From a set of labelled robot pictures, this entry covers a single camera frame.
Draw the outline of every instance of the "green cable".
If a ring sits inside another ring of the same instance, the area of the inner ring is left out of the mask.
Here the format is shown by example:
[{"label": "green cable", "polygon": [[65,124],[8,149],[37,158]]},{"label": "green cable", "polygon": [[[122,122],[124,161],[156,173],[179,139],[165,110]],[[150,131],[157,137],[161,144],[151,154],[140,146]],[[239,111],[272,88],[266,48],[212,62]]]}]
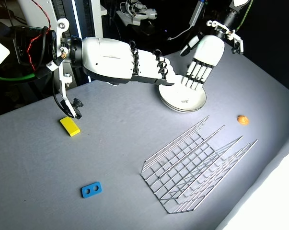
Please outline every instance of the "green cable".
[{"label": "green cable", "polygon": [[35,77],[35,74],[34,73],[31,73],[31,74],[28,74],[26,76],[23,76],[23,77],[19,77],[19,78],[2,78],[0,77],[0,80],[1,81],[23,81],[23,80],[28,80],[28,79],[31,79],[31,78],[34,78]]},{"label": "green cable", "polygon": [[251,0],[251,2],[250,2],[250,4],[249,4],[249,7],[248,7],[248,9],[246,10],[245,15],[244,15],[244,17],[243,17],[240,25],[237,27],[237,30],[236,30],[236,31],[238,31],[238,30],[240,29],[240,27],[242,26],[242,24],[243,24],[243,22],[244,22],[244,20],[245,20],[245,18],[246,18],[246,16],[247,16],[250,8],[251,8],[252,3],[253,3],[253,0]]}]

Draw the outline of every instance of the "dish rack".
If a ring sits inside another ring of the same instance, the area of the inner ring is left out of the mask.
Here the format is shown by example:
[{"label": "dish rack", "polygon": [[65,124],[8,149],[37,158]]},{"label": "dish rack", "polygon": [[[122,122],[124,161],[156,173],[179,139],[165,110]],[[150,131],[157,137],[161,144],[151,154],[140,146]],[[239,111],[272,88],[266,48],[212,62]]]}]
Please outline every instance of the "dish rack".
[{"label": "dish rack", "polygon": [[230,149],[242,138],[214,150],[208,143],[224,126],[207,138],[199,130],[209,116],[145,160],[141,176],[168,213],[195,210],[225,175],[255,145],[238,152]]}]

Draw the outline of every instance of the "gray table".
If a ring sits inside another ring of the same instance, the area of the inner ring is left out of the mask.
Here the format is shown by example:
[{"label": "gray table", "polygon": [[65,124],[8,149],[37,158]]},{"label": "gray table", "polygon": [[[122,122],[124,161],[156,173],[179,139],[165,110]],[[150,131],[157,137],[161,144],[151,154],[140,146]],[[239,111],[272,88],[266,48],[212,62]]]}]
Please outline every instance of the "gray table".
[{"label": "gray table", "polygon": [[[168,58],[183,74],[191,56]],[[288,139],[289,91],[228,46],[205,90],[205,106],[182,114],[149,84],[80,86],[69,91],[85,104],[73,138],[51,97],[0,116],[0,230],[214,229]],[[212,146],[241,135],[241,145],[259,141],[197,210],[167,214],[139,175],[142,164],[207,115],[203,136],[226,126]],[[81,187],[96,181],[103,192],[83,199]]]}]

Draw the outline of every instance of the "blue block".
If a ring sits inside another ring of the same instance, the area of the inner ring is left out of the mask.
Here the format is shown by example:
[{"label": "blue block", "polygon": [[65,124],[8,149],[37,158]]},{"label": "blue block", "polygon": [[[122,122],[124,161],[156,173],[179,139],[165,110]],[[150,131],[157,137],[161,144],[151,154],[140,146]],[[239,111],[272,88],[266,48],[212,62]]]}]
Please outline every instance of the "blue block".
[{"label": "blue block", "polygon": [[81,188],[83,198],[88,198],[102,192],[102,185],[100,182],[84,186]]}]

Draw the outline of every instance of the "yellow block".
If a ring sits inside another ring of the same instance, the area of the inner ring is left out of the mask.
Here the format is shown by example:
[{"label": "yellow block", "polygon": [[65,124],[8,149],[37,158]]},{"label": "yellow block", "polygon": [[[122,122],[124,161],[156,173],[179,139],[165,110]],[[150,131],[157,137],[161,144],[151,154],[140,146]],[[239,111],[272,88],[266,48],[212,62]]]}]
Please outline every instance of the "yellow block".
[{"label": "yellow block", "polygon": [[78,128],[78,126],[70,117],[65,117],[61,119],[60,123],[67,130],[67,132],[69,133],[71,137],[81,132],[81,130]]}]

